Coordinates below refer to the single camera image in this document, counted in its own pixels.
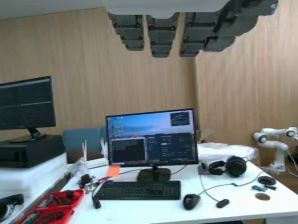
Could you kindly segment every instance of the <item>black box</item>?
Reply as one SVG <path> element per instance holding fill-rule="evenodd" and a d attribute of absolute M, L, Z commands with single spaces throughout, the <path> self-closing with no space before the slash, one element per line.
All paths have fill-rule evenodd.
<path fill-rule="evenodd" d="M 0 142 L 0 167 L 28 168 L 65 152 L 61 136 L 47 135 L 44 138 L 11 143 Z"/>

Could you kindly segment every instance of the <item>computer monitor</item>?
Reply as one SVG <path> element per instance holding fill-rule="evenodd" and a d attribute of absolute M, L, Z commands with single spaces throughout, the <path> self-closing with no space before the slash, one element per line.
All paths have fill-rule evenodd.
<path fill-rule="evenodd" d="M 55 126 L 51 77 L 0 84 L 0 130 L 28 129 L 36 140 L 36 128 Z"/>
<path fill-rule="evenodd" d="M 139 180 L 169 180 L 158 166 L 198 164 L 193 109 L 107 117 L 108 159 L 121 167 L 150 166 Z"/>

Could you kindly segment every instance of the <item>wooden wall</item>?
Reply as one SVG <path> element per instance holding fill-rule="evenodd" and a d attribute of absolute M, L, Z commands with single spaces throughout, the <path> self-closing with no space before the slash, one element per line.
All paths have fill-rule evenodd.
<path fill-rule="evenodd" d="M 281 0 L 277 13 L 222 53 L 196 58 L 201 128 L 210 141 L 254 146 L 265 127 L 298 126 L 298 1 Z M 274 153 L 261 149 L 262 162 Z"/>
<path fill-rule="evenodd" d="M 198 105 L 210 141 L 256 146 L 254 131 L 298 126 L 297 18 L 298 1 L 280 1 L 230 48 L 196 60 L 178 57 L 180 35 L 168 59 L 148 47 L 129 52 L 103 9 L 4 20 L 0 82 L 52 75 L 57 127 L 44 132 L 103 125 L 108 114 Z M 1 131 L 0 139 L 16 134 Z"/>
<path fill-rule="evenodd" d="M 178 47 L 180 36 L 168 59 L 129 52 L 103 9 L 4 20 L 0 82 L 52 76 L 57 127 L 43 132 L 99 126 L 105 115 L 194 107 L 193 59 Z"/>

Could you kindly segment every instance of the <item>headphones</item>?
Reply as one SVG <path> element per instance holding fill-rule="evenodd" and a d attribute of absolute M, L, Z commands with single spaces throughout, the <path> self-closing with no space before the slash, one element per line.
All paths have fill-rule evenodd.
<path fill-rule="evenodd" d="M 226 173 L 232 177 L 240 177 L 246 171 L 246 162 L 241 157 L 232 156 L 226 162 L 217 161 L 206 167 L 212 175 L 221 176 Z"/>
<path fill-rule="evenodd" d="M 0 199 L 0 222 L 3 222 L 12 214 L 15 206 L 24 203 L 24 195 L 16 194 Z"/>

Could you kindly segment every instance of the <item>keyboard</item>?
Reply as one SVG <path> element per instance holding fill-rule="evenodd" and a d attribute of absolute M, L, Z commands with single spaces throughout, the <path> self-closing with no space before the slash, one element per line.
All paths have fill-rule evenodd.
<path fill-rule="evenodd" d="M 181 182 L 107 181 L 96 197 L 100 200 L 180 200 Z"/>

